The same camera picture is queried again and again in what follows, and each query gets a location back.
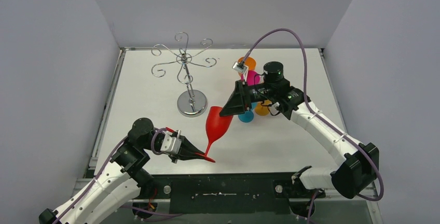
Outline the blue wine glass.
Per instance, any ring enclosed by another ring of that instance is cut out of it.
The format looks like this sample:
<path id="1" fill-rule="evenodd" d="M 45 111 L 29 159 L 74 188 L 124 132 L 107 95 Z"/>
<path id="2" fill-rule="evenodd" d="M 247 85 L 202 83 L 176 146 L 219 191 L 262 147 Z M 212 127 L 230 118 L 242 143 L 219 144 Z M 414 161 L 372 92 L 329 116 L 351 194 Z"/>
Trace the blue wine glass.
<path id="1" fill-rule="evenodd" d="M 238 115 L 238 119 L 244 123 L 250 123 L 254 119 L 254 109 L 257 103 L 252 103 L 250 110 L 245 111 L 243 114 Z"/>

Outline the yellow wine glass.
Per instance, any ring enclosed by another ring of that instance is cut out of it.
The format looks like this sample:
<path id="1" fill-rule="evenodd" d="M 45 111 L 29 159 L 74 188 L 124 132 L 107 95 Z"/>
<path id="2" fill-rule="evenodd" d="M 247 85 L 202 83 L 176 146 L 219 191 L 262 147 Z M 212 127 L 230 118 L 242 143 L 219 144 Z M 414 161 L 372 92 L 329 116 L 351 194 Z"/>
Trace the yellow wine glass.
<path id="1" fill-rule="evenodd" d="M 270 114 L 270 105 L 272 102 L 270 100 L 265 100 L 263 102 L 256 103 L 254 107 L 254 112 L 259 116 L 267 116 Z"/>

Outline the magenta wine glass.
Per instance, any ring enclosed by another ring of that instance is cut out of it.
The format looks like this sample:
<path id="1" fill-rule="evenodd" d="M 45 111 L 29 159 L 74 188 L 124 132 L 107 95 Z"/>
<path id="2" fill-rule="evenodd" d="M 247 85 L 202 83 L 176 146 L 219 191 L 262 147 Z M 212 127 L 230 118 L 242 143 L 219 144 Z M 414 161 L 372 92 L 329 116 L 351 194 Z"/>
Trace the magenta wine glass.
<path id="1" fill-rule="evenodd" d="M 247 71 L 245 74 L 241 75 L 240 79 L 242 84 L 247 84 L 248 86 L 254 86 L 260 83 L 260 74 L 255 71 Z"/>

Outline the red wine glass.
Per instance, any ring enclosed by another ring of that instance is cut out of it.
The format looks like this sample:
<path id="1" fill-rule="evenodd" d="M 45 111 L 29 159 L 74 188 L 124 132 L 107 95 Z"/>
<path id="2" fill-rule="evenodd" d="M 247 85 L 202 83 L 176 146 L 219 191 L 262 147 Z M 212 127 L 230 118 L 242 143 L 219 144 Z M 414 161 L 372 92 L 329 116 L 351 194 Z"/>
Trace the red wine glass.
<path id="1" fill-rule="evenodd" d="M 221 116 L 220 113 L 222 110 L 223 108 L 220 106 L 212 106 L 210 108 L 205 122 L 205 133 L 208 139 L 208 144 L 204 154 L 201 152 L 197 153 L 202 159 L 212 163 L 215 163 L 215 160 L 208 156 L 210 148 L 215 141 L 226 134 L 233 120 L 233 115 Z"/>

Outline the orange wine glass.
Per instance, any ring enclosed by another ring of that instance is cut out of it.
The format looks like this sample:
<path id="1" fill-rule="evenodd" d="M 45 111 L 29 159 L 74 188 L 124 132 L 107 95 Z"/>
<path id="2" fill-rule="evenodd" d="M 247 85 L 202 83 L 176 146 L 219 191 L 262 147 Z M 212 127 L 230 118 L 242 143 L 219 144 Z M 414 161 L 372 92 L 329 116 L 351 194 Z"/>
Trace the orange wine glass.
<path id="1" fill-rule="evenodd" d="M 244 57 L 241 57 L 239 60 L 238 60 L 238 62 L 240 63 L 241 61 L 243 61 L 244 60 Z M 247 59 L 246 59 L 246 61 L 245 61 L 245 63 L 244 63 L 244 65 L 245 66 L 247 66 L 247 73 L 248 72 L 250 72 L 250 71 L 254 71 L 255 70 L 255 67 L 256 67 L 256 61 L 251 57 L 251 56 L 249 56 Z"/>

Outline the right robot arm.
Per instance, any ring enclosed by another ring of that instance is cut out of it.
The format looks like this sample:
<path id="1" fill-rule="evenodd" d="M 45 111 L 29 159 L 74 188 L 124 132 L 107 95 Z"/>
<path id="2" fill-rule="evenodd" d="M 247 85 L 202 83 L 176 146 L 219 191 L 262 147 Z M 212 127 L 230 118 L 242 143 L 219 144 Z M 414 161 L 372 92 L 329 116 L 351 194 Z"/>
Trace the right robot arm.
<path id="1" fill-rule="evenodd" d="M 292 189 L 298 197 L 306 197 L 315 189 L 334 189 L 345 198 L 359 196 L 361 191 L 378 179 L 379 150 L 363 144 L 334 125 L 299 88 L 284 77 L 284 66 L 271 61 L 263 67 L 263 82 L 249 85 L 237 80 L 221 117 L 245 113 L 252 103 L 270 101 L 287 120 L 308 132 L 333 158 L 332 167 L 306 166 L 292 176 Z"/>

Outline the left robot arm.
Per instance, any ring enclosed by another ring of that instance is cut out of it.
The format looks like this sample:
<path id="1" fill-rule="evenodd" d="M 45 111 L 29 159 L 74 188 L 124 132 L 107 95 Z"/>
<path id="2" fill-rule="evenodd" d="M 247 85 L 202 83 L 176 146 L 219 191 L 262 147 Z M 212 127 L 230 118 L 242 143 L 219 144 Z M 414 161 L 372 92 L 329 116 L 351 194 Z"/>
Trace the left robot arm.
<path id="1" fill-rule="evenodd" d="M 158 129 L 148 118 L 139 118 L 107 156 L 95 177 L 76 195 L 56 209 L 46 209 L 39 223 L 99 223 L 127 201 L 149 198 L 154 178 L 143 167 L 147 151 L 178 160 L 206 159 L 179 130 Z"/>

